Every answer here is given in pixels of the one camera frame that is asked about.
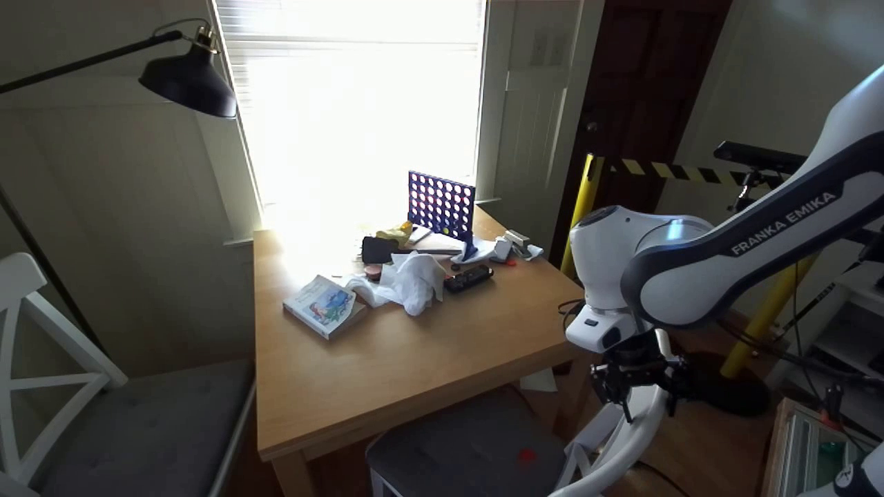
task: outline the window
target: window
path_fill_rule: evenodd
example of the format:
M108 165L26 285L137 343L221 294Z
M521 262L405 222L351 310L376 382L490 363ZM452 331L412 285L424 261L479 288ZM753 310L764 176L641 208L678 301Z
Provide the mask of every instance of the window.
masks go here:
M482 0L214 0L261 218L405 218L405 172L475 182Z

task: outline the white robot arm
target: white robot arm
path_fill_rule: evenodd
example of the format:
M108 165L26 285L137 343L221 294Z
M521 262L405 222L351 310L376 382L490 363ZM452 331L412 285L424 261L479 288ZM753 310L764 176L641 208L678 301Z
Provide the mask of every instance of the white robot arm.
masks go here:
M804 165L728 222L608 208L570 229L586 305L566 336L608 353L642 331L693 328L743 291L884 216L884 67L845 95ZM856 468L884 494L884 447Z

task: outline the connect four game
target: connect four game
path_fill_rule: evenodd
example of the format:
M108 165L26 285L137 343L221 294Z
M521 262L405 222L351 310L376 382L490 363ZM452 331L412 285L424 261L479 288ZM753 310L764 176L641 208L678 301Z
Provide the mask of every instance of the connect four game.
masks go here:
M408 172L408 222L430 232L464 240L464 261L475 254L472 209L472 185Z

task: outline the chair back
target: chair back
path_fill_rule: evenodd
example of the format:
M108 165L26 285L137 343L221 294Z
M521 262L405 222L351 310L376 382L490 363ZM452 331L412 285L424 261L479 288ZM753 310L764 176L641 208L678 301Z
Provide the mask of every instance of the chair back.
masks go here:
M35 494L32 475L48 455L53 446L68 422L88 406L104 388L127 383L127 377L68 320L64 317L37 288L40 277L30 254L11 254L0 261L0 494ZM83 368L80 374L14 377L17 336L26 314L58 348ZM68 388L68 394L46 425L26 447L19 443L14 397L22 392Z

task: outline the gray chair seat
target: gray chair seat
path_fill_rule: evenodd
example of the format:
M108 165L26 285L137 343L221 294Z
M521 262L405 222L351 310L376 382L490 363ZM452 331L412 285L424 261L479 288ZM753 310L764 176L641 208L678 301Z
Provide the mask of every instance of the gray chair seat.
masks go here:
M402 497L537 497L566 459L512 389L399 425L365 455L373 479Z
M73 419L40 494L203 497L251 389L247 363L130 378Z

